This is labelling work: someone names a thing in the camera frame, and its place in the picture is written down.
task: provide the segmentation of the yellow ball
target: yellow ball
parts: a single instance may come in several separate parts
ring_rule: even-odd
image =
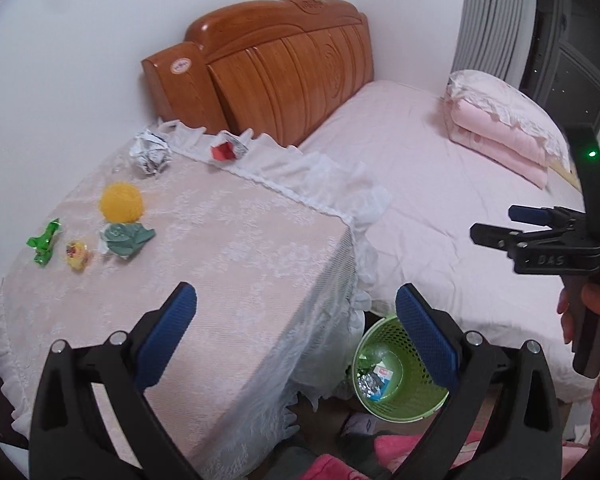
[[[100,211],[111,223],[137,222],[144,212],[140,190],[128,182],[109,184],[102,193]]]

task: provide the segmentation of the bed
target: bed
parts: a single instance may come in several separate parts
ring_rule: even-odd
[[[499,345],[540,341],[562,400],[590,395],[593,382],[573,371],[555,315],[560,279],[515,275],[502,253],[474,246],[468,235],[474,222],[513,225],[511,204],[582,209],[581,194],[553,171],[539,190],[450,142],[441,98],[372,81],[366,17],[351,4],[225,7],[142,64],[165,120],[211,132],[252,128],[282,146],[366,164],[393,196],[368,233],[379,253],[372,298],[380,308],[403,282],[414,282],[464,330]]]

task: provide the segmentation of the pink cloth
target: pink cloth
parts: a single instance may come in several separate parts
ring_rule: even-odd
[[[541,139],[526,134],[517,126],[508,126],[500,122],[496,115],[481,110],[464,99],[453,104],[451,118],[458,126],[481,137],[504,144],[507,148],[540,166],[547,167],[549,165]]]
[[[600,380],[596,385],[591,399],[593,414],[591,415],[591,442],[600,434]],[[474,456],[477,443],[482,437],[482,432],[469,433],[461,452],[456,457],[453,467],[468,462]],[[395,472],[400,464],[413,451],[421,435],[383,435],[374,440],[376,456],[380,465]],[[574,465],[578,463],[587,448],[578,444],[565,442],[562,444],[562,476],[565,476]],[[302,475],[300,480],[368,480],[365,475],[353,470],[344,462],[331,455],[322,455],[316,459],[309,470]]]
[[[369,480],[331,455],[321,455],[299,480]]]
[[[523,157],[504,144],[465,130],[457,124],[454,124],[449,131],[449,139],[499,162],[505,168],[509,168],[511,171],[536,184],[540,189],[546,187],[546,183],[549,180],[547,168],[543,168],[539,164]]]

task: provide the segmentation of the blue gripper pad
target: blue gripper pad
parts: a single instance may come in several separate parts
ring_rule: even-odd
[[[171,303],[163,306],[163,313],[144,341],[136,359],[136,388],[144,392],[155,386],[178,343],[196,315],[196,289],[189,283],[181,283]]]
[[[522,205],[512,205],[509,208],[509,218],[514,222],[532,225],[549,225],[552,220],[551,213],[547,209]]]
[[[458,354],[432,319],[432,308],[419,294],[414,294],[410,286],[413,287],[407,284],[398,289],[396,315],[433,382],[454,393],[458,387]]]

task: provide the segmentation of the foil wrapper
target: foil wrapper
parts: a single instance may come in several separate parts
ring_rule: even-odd
[[[111,252],[126,260],[142,249],[154,236],[154,229],[145,229],[139,222],[109,224],[100,231],[98,251],[101,254]]]
[[[367,398],[381,395],[384,381],[375,372],[368,372],[358,377],[358,388]]]
[[[29,247],[33,247],[36,250],[36,255],[33,261],[36,262],[40,267],[46,266],[54,254],[54,243],[56,232],[60,230],[60,219],[56,218],[49,222],[46,226],[45,232],[38,237],[31,237],[27,241]]]
[[[82,240],[70,241],[64,250],[67,265],[73,270],[84,270],[91,258],[91,251]]]
[[[155,175],[171,161],[171,148],[166,140],[146,129],[136,135],[129,156],[144,174]]]
[[[243,158],[249,149],[229,132],[219,132],[211,144],[211,157],[221,162]]]

